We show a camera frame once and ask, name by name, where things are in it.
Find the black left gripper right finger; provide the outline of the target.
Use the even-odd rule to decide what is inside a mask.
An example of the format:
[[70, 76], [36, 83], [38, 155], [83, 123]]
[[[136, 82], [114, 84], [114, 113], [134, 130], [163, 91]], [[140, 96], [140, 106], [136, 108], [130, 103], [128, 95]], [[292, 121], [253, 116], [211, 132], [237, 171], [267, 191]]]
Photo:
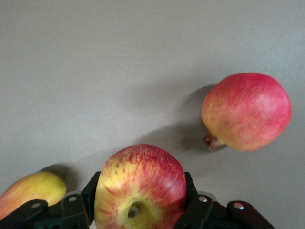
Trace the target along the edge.
[[213, 200], [206, 193], [198, 193], [189, 172], [185, 172], [186, 178], [186, 210], [179, 217], [175, 229], [204, 229]]

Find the large table cover mat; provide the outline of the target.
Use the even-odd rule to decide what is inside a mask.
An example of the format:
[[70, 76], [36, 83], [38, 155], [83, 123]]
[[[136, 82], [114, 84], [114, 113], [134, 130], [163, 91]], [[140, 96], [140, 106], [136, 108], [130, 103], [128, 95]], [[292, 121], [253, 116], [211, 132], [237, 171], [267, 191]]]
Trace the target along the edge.
[[[210, 152], [203, 98], [242, 72], [276, 78], [293, 117], [255, 152]], [[220, 203], [305, 229], [305, 0], [0, 0], [0, 194], [43, 168], [80, 190], [138, 143]]]

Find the red yellow striped apple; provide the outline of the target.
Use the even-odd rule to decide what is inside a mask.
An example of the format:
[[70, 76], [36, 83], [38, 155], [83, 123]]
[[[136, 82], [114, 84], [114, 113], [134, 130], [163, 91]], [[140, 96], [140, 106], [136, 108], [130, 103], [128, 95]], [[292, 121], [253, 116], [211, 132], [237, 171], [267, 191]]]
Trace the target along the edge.
[[173, 229], [185, 209], [185, 173], [167, 151], [133, 145], [105, 162], [94, 201], [97, 229]]

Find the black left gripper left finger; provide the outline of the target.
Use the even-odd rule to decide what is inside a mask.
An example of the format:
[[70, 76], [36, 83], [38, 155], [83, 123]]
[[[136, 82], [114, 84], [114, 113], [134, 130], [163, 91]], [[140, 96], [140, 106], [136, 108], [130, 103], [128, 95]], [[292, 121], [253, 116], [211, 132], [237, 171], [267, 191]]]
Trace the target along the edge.
[[81, 192], [71, 192], [61, 201], [61, 229], [90, 229], [100, 172], [96, 172]]

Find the red round apple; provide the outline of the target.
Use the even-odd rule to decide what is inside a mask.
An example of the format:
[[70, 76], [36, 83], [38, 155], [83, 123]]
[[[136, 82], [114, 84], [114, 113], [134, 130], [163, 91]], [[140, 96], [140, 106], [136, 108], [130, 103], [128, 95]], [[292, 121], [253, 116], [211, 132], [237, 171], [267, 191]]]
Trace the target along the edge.
[[288, 93], [273, 77], [261, 73], [227, 76], [206, 95], [202, 120], [210, 150], [228, 145], [239, 151], [257, 150], [285, 130], [292, 117]]

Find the red yellow mango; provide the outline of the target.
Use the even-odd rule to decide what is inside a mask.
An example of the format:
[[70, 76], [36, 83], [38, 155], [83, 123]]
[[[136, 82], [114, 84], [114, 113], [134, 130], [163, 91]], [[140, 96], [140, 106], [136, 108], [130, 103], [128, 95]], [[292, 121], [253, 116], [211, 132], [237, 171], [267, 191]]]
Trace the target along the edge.
[[0, 195], [0, 220], [28, 201], [45, 200], [52, 206], [66, 193], [67, 185], [58, 175], [49, 171], [29, 174], [13, 183]]

